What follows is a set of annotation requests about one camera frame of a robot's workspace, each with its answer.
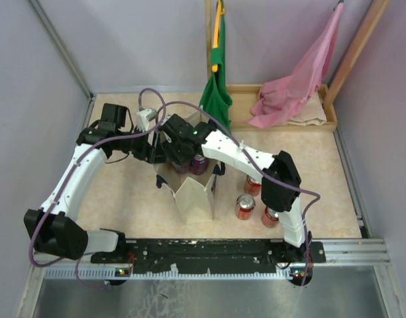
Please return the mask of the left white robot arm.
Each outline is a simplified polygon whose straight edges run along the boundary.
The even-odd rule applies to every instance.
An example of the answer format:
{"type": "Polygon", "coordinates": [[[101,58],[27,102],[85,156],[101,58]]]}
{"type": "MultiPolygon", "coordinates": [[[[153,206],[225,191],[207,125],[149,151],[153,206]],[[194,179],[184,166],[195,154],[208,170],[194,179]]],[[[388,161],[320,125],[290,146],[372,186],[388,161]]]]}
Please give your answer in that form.
{"type": "Polygon", "coordinates": [[[114,151],[135,152],[141,160],[148,158],[144,143],[153,131],[150,122],[157,115],[155,109],[140,109],[131,129],[123,131],[126,120],[131,117],[129,109],[106,103],[101,118],[80,132],[72,159],[57,186],[39,209],[25,213],[32,265],[40,266],[34,259],[35,252],[55,256],[57,260],[78,260],[98,252],[104,252],[116,263],[127,258],[128,246],[119,241],[120,232],[85,231],[76,220],[94,177],[114,151]]]}

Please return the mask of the beige folded cloth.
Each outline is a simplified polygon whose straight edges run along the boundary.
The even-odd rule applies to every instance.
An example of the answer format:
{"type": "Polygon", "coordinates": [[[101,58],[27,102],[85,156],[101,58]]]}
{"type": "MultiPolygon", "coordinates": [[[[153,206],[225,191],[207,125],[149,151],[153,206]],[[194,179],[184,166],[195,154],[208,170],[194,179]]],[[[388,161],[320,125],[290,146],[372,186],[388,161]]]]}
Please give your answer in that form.
{"type": "Polygon", "coordinates": [[[325,115],[322,99],[316,93],[306,105],[294,115],[290,120],[286,122],[287,125],[297,125],[297,126],[321,126],[327,122],[327,117],[325,115]]]}

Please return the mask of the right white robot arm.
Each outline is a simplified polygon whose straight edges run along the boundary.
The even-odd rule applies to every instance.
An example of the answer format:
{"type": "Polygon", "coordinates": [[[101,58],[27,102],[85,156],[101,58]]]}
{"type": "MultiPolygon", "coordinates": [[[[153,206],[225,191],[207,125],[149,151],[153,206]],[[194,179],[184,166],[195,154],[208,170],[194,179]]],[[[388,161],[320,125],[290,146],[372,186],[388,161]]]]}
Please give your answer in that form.
{"type": "Polygon", "coordinates": [[[160,132],[167,140],[161,143],[168,162],[180,167],[196,155],[229,165],[261,184],[261,199],[278,214],[283,229],[287,256],[302,262],[310,254],[306,242],[299,199],[301,178],[291,156],[286,152],[270,154],[234,140],[213,125],[199,122],[195,126],[178,115],[163,120],[160,132]]]}

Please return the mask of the red soda can lower right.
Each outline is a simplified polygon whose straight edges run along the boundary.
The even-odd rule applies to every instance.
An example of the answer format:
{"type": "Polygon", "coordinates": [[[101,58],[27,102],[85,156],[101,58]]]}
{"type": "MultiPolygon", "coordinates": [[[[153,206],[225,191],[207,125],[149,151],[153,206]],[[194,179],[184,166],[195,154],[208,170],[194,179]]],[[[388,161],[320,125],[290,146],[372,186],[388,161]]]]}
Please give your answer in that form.
{"type": "Polygon", "coordinates": [[[261,217],[261,222],[263,226],[269,229],[274,228],[279,224],[279,215],[273,209],[265,207],[264,214],[261,217]]]}

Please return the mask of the red soda can upper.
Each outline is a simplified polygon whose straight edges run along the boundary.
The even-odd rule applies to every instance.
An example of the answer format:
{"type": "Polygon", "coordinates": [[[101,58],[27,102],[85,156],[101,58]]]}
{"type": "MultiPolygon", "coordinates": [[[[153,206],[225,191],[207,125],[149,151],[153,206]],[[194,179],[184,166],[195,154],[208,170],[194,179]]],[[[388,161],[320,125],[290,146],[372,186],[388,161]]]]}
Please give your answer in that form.
{"type": "Polygon", "coordinates": [[[259,184],[254,178],[251,176],[246,177],[246,183],[244,185],[244,192],[249,194],[253,197],[257,197],[261,192],[262,185],[259,184]]]}

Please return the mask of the green hanging shirt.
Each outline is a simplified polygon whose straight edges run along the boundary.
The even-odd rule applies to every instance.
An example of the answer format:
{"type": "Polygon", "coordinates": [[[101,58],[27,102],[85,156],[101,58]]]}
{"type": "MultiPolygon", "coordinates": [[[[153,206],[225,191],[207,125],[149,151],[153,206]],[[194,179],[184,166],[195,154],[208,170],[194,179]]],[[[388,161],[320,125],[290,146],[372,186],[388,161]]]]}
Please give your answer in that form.
{"type": "Polygon", "coordinates": [[[226,26],[224,2],[223,9],[224,11],[221,18],[219,69],[216,73],[211,71],[211,76],[205,86],[199,104],[206,113],[210,114],[224,126],[224,131],[230,132],[228,112],[232,106],[232,98],[228,94],[226,83],[226,26]]]}

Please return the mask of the cream canvas tote bag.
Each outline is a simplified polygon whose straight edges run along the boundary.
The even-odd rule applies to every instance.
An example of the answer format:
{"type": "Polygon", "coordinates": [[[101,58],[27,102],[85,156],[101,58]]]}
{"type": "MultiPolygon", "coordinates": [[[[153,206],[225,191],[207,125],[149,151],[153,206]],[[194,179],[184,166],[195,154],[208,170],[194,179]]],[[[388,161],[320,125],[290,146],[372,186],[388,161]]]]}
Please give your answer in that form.
{"type": "MultiPolygon", "coordinates": [[[[162,121],[161,126],[170,117],[171,115],[167,116],[162,121]]],[[[203,118],[198,112],[183,119],[193,126],[200,121],[209,123],[209,133],[215,131],[215,125],[203,118]]],[[[216,182],[219,176],[225,174],[225,165],[204,154],[202,156],[209,160],[209,164],[205,173],[200,176],[194,175],[191,170],[186,174],[178,174],[171,162],[153,164],[157,187],[164,187],[169,190],[178,209],[179,217],[185,224],[207,222],[214,219],[216,182]]]]}

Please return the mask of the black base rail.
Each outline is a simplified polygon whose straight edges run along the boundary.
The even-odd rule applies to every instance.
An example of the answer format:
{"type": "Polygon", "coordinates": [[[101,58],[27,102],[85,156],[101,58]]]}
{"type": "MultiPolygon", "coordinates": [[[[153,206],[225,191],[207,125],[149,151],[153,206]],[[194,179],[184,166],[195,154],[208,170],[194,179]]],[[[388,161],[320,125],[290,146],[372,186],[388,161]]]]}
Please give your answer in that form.
{"type": "Polygon", "coordinates": [[[121,239],[112,252],[96,252],[93,264],[126,264],[133,274],[276,274],[292,282],[326,261],[321,242],[294,247],[281,239],[121,239]]]}

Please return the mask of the purple soda can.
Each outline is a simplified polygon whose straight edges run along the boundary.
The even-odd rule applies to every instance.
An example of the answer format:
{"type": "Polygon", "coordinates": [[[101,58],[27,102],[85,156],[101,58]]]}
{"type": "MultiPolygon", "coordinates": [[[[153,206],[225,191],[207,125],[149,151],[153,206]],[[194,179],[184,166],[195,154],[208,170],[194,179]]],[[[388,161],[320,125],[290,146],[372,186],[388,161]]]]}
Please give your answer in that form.
{"type": "Polygon", "coordinates": [[[174,170],[181,175],[188,173],[191,169],[189,162],[182,165],[172,164],[172,166],[174,167],[174,170]]]}
{"type": "Polygon", "coordinates": [[[205,173],[208,164],[209,160],[206,157],[197,154],[191,162],[191,172],[196,176],[200,176],[205,173]]]}

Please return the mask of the red soda can lower left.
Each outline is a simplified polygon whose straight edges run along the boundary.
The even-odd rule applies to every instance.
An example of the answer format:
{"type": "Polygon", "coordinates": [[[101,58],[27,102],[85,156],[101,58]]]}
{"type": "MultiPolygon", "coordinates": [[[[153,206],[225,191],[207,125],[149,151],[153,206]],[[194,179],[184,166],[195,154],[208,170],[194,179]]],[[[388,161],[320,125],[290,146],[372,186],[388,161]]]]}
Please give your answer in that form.
{"type": "Polygon", "coordinates": [[[240,220],[248,220],[255,206],[255,199],[250,194],[242,194],[236,199],[235,215],[240,220]]]}

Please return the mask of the red soda can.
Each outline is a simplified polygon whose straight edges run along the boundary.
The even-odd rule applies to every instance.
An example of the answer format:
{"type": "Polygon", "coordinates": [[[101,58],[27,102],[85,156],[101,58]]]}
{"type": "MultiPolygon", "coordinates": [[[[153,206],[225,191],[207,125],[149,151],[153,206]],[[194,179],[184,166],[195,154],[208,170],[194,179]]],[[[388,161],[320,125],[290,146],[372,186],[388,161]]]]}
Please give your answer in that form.
{"type": "Polygon", "coordinates": [[[269,229],[274,228],[279,224],[279,215],[273,209],[265,207],[264,214],[261,217],[261,222],[263,226],[269,229]]]}
{"type": "Polygon", "coordinates": [[[244,192],[249,194],[253,197],[257,197],[261,192],[262,185],[259,184],[254,178],[251,176],[246,177],[246,183],[244,185],[244,192]]]}
{"type": "Polygon", "coordinates": [[[235,215],[240,220],[248,220],[255,206],[255,199],[250,194],[242,194],[236,199],[235,215]]]}

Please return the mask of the pink hanging cloth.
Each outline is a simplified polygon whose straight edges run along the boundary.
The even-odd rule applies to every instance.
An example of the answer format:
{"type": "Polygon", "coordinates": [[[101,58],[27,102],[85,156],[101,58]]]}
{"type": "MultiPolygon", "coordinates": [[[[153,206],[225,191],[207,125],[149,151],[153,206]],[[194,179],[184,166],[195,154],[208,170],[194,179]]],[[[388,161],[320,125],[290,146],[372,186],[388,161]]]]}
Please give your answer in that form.
{"type": "Polygon", "coordinates": [[[259,100],[246,122],[261,129],[284,124],[298,115],[326,78],[336,41],[344,2],[339,1],[321,35],[294,68],[291,75],[264,83],[259,100]]]}

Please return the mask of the wooden tray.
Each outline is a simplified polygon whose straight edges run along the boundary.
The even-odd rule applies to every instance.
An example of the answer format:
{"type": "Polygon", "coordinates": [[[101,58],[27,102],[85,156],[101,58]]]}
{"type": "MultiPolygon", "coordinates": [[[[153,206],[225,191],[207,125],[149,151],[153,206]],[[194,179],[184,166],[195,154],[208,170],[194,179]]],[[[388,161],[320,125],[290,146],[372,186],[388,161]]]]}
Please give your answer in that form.
{"type": "MultiPolygon", "coordinates": [[[[230,128],[238,131],[252,131],[253,127],[247,123],[251,117],[250,110],[258,100],[261,84],[231,84],[227,85],[227,91],[232,97],[233,104],[229,108],[230,128]]],[[[331,132],[333,133],[338,126],[338,119],[333,104],[323,108],[326,116],[326,123],[323,125],[298,126],[284,124],[274,126],[267,131],[278,132],[331,132]]]]}

